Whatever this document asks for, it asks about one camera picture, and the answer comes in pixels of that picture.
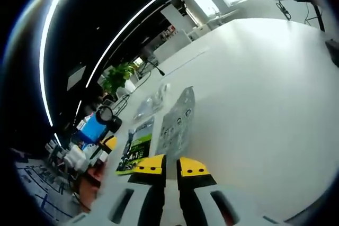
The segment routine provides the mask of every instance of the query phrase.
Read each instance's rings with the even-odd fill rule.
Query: white table
[[[325,39],[320,30],[300,23],[244,19],[192,42],[159,66],[165,77],[154,69],[131,95],[120,115],[124,123],[106,183],[129,177],[114,171],[140,101],[161,83],[171,84],[166,107],[156,115],[153,155],[162,116],[193,85],[187,156],[206,164],[219,184],[252,195],[277,218],[301,212],[339,169],[339,69]]]

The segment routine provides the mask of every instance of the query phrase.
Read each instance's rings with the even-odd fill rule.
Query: potted plant
[[[103,81],[103,89],[111,95],[115,95],[118,87],[124,87],[126,80],[135,72],[133,64],[122,63],[109,70]]]

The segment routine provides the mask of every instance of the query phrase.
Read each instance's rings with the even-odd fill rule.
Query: green plant
[[[124,87],[126,80],[128,80],[134,72],[133,64],[129,63],[122,63],[117,67],[113,67],[104,79],[102,84],[103,89],[111,95],[114,95],[118,87]]]

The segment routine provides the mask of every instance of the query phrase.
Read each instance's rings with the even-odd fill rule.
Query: yellow object
[[[100,143],[102,145],[108,147],[109,149],[113,150],[116,147],[118,140],[117,140],[116,137],[112,137],[109,140],[102,140]]]
[[[180,158],[180,164],[181,176],[183,177],[203,176],[210,174],[207,171],[206,166],[199,161],[182,157]]]
[[[158,155],[151,158],[146,158],[141,161],[134,169],[134,172],[145,174],[158,174],[161,175],[162,163],[164,155]]]

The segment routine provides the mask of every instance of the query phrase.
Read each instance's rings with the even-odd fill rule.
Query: table surface
[[[154,69],[129,98],[104,181],[112,188],[129,177],[114,171],[140,102],[160,84],[170,84],[165,107],[155,115],[153,155],[163,115],[193,86],[187,156],[203,162],[218,184],[248,193],[279,219],[301,212],[339,169],[339,69],[326,39],[300,23],[243,19],[192,42],[159,66],[164,77]]]

